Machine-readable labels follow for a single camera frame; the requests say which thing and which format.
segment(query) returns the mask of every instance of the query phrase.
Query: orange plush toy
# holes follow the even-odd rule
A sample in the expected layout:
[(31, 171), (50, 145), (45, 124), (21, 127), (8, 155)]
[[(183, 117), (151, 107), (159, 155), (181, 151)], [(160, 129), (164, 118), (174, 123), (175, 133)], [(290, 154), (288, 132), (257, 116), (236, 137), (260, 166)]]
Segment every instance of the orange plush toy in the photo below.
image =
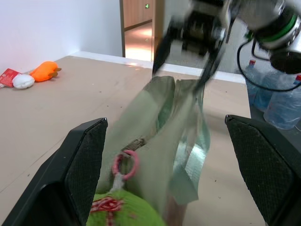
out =
[(61, 68), (57, 66), (55, 62), (46, 61), (37, 67), (30, 75), (34, 78), (35, 81), (46, 81), (57, 76)]

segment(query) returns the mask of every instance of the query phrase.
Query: pink ring keychain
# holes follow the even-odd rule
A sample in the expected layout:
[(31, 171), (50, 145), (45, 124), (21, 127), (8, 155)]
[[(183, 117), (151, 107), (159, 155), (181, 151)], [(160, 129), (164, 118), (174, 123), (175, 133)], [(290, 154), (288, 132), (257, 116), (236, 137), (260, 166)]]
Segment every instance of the pink ring keychain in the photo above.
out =
[[(135, 173), (137, 171), (137, 168), (139, 166), (139, 158), (138, 158), (137, 153), (132, 150), (124, 150), (123, 152), (130, 155), (134, 160), (134, 165), (133, 165), (133, 168), (131, 169), (131, 171), (128, 174), (123, 175), (123, 180), (129, 180), (132, 176), (135, 175)], [(112, 166), (112, 171), (113, 171), (114, 175), (120, 173), (118, 166), (119, 166), (119, 163), (121, 162), (122, 158), (123, 158), (123, 155), (119, 154), (114, 160), (114, 164)]]

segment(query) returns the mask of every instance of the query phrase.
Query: table surface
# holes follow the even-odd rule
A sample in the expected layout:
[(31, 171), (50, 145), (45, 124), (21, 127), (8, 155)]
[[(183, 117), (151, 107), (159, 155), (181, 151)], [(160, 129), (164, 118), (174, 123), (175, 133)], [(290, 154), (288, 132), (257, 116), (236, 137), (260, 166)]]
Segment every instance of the table surface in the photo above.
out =
[[(139, 64), (75, 56), (57, 63), (63, 69), (57, 78), (26, 90), (0, 91), (0, 224), (72, 128), (106, 117), (110, 129), (151, 78), (151, 69)], [(196, 78), (168, 71), (160, 74)], [(224, 124), (227, 114), (250, 117), (246, 85), (239, 79), (223, 81), (220, 74), (206, 87), (204, 112), (211, 147), (199, 181), (199, 200), (188, 205), (184, 225), (264, 226), (240, 174)]]

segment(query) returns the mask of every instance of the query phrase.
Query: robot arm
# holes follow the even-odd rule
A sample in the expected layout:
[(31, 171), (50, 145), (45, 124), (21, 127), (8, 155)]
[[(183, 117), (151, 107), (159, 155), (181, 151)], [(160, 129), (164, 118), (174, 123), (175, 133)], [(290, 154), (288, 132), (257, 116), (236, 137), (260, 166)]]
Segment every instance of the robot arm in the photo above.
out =
[(180, 40), (184, 51), (209, 55), (196, 91), (200, 89), (215, 73), (235, 19), (247, 25), (253, 49), (258, 43), (267, 51), (270, 58), (265, 60), (274, 68), (301, 72), (301, 18), (292, 5), (284, 0), (192, 0), (184, 20), (172, 18), (155, 54), (153, 74), (167, 59), (172, 41)]

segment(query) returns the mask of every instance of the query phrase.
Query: white plush toy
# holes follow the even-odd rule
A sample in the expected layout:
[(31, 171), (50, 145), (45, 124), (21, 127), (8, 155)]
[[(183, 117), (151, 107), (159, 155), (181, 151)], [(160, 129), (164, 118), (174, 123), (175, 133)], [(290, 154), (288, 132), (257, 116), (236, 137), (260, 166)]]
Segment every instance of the white plush toy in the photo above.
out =
[(34, 84), (34, 78), (27, 74), (18, 74), (14, 77), (13, 84), (17, 89), (26, 89)]

